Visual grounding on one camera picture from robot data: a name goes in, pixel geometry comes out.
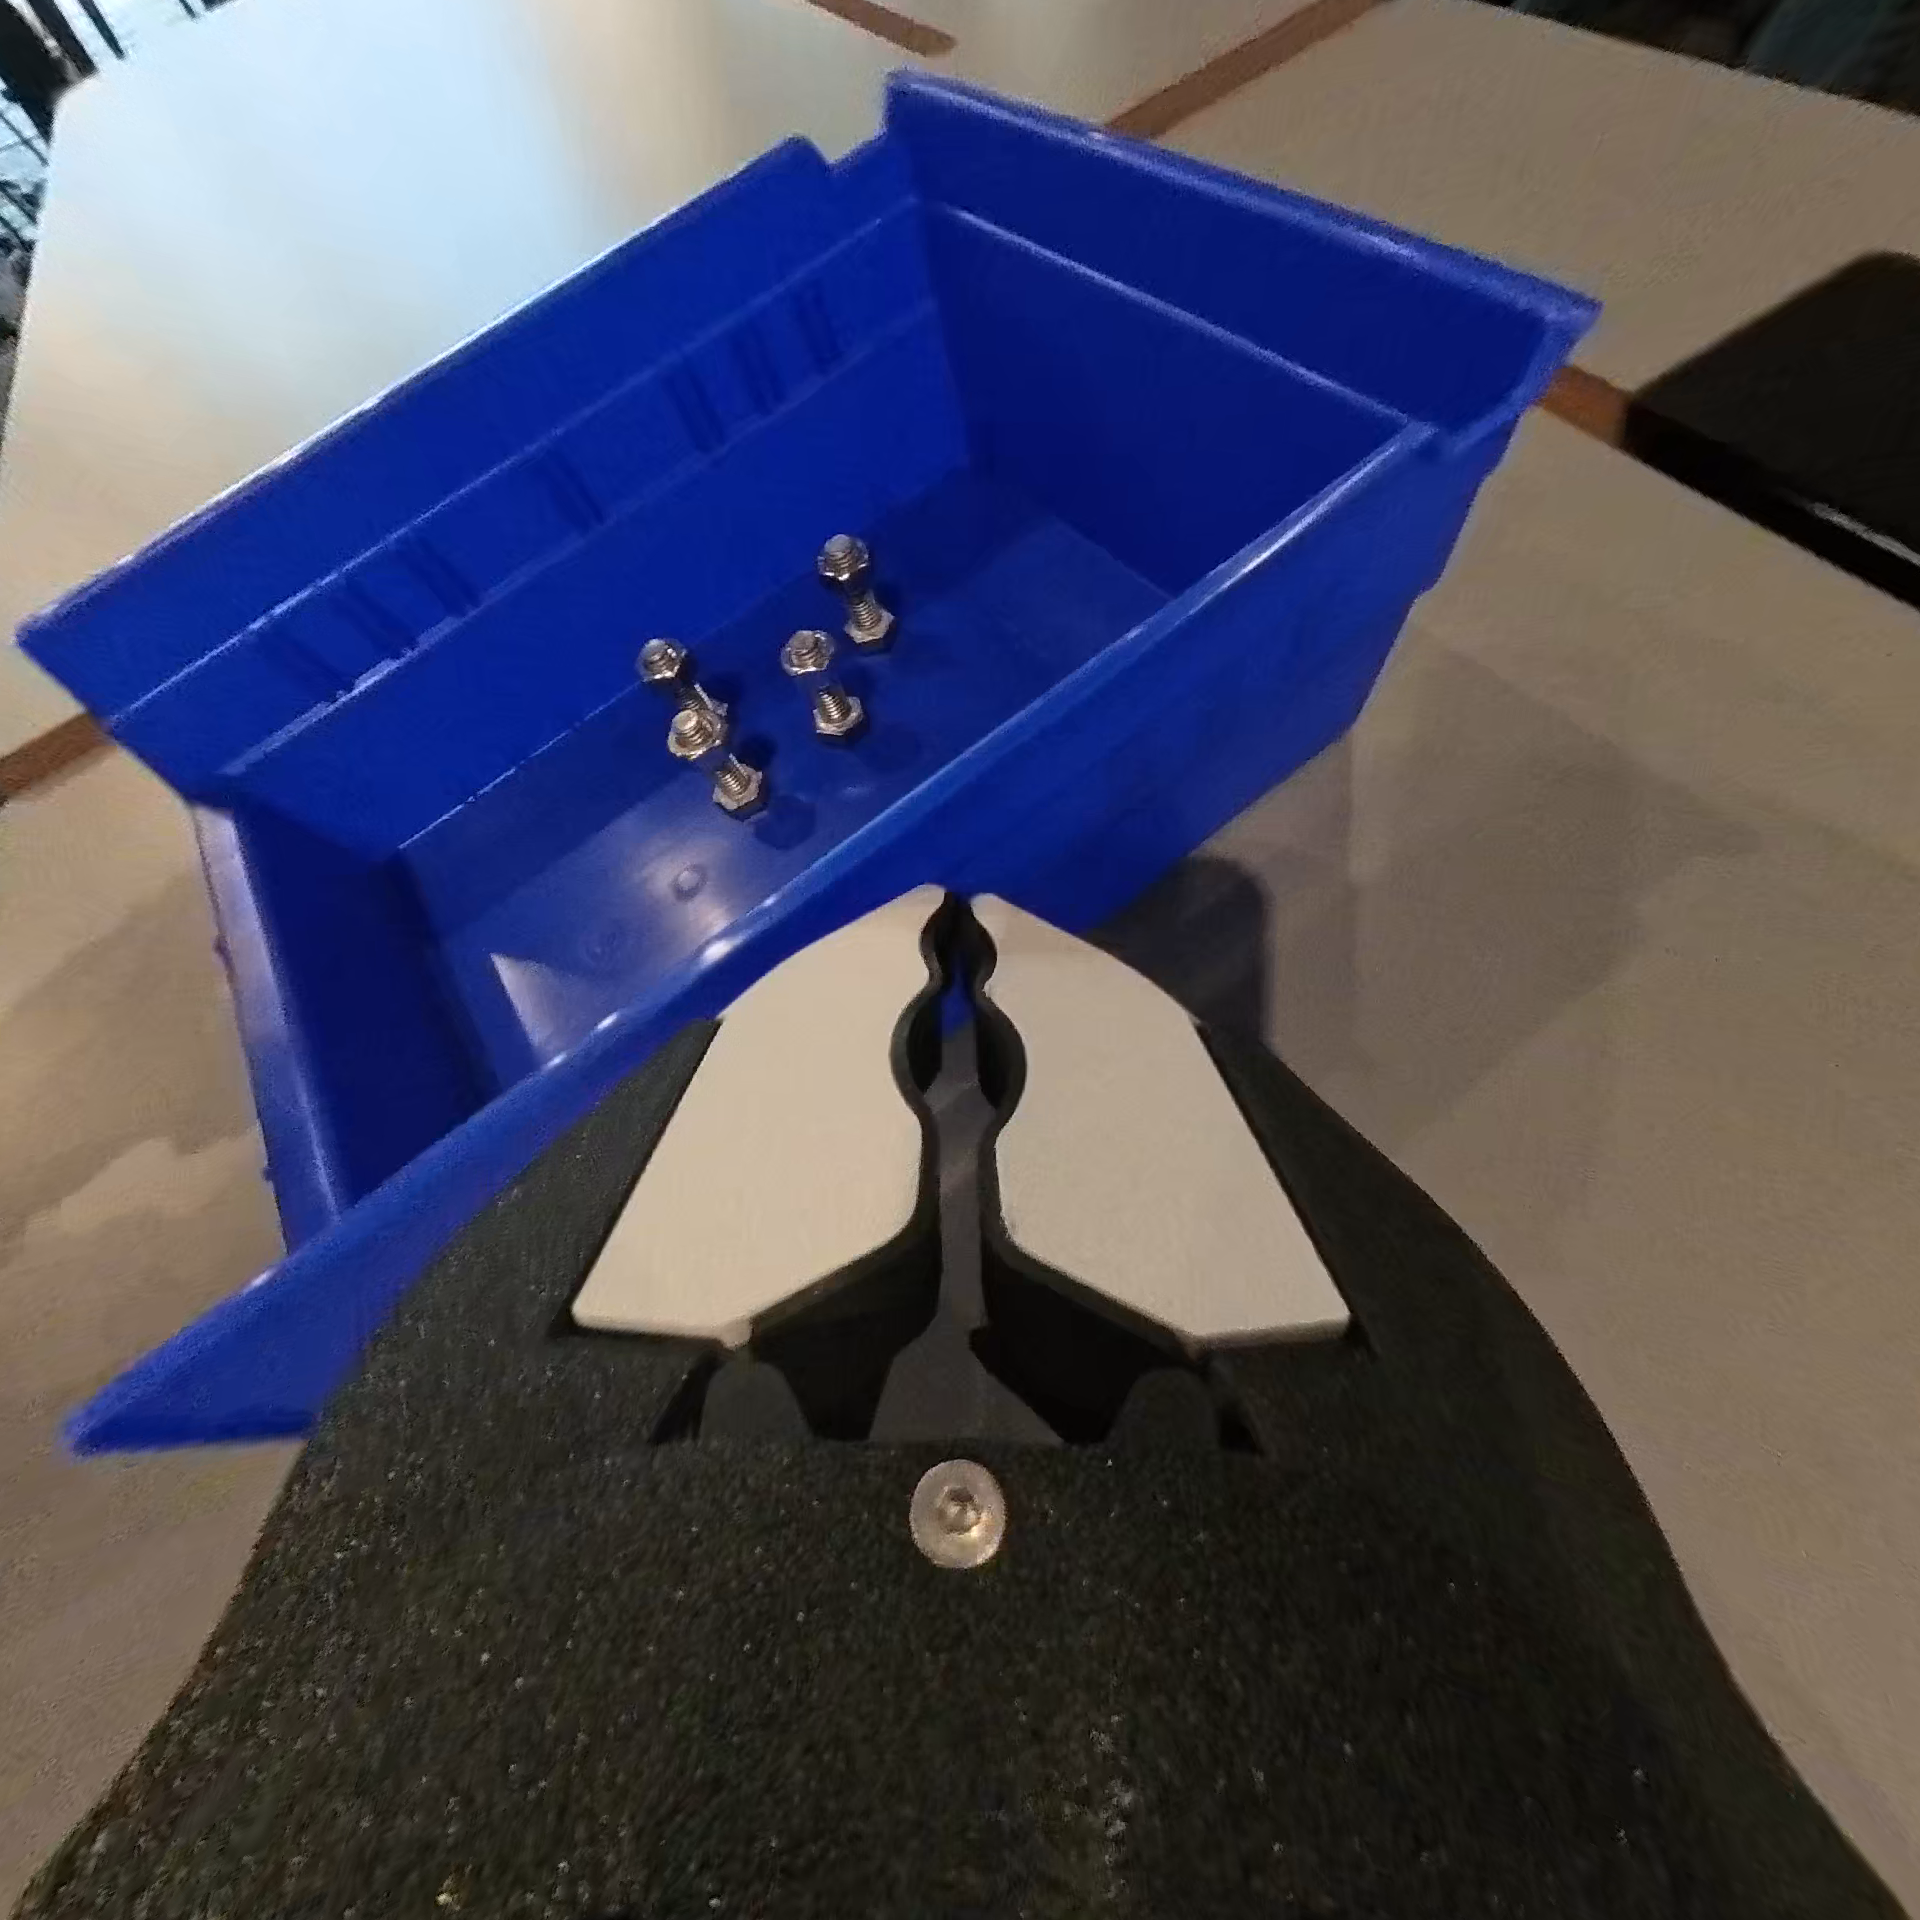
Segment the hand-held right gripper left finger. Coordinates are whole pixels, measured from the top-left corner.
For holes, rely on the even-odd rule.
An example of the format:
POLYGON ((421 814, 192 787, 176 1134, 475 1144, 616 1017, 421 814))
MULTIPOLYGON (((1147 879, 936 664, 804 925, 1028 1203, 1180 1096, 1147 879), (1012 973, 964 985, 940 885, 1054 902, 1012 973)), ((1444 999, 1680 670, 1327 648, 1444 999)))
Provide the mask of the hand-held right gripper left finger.
POLYGON ((950 896, 826 932, 719 1014, 573 1301, 578 1328, 749 1341, 922 1224, 950 896))

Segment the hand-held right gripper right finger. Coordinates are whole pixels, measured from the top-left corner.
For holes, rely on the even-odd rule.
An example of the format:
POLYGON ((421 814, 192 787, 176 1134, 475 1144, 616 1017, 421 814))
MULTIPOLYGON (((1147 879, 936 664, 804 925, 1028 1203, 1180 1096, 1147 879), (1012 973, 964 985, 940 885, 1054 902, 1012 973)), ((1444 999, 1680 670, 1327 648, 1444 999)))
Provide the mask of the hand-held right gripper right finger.
POLYGON ((1016 1054, 992 1141, 1011 1249, 1182 1347, 1343 1336, 1350 1309, 1187 1008, 1014 902, 972 915, 1016 1054))

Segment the blue plastic bin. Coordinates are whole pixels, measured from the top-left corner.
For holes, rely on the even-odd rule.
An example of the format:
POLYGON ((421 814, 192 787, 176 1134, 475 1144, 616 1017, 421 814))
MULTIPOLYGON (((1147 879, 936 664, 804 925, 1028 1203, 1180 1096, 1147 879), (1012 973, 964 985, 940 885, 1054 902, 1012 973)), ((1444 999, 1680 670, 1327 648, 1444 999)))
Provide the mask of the blue plastic bin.
POLYGON ((782 139, 32 615, 194 814, 285 1239, 66 1444, 307 1430, 611 1088, 910 885, 1068 929, 1141 896, 1354 727, 1595 313, 900 71, 848 155, 782 139), (648 638, 754 816, 667 751, 648 638))

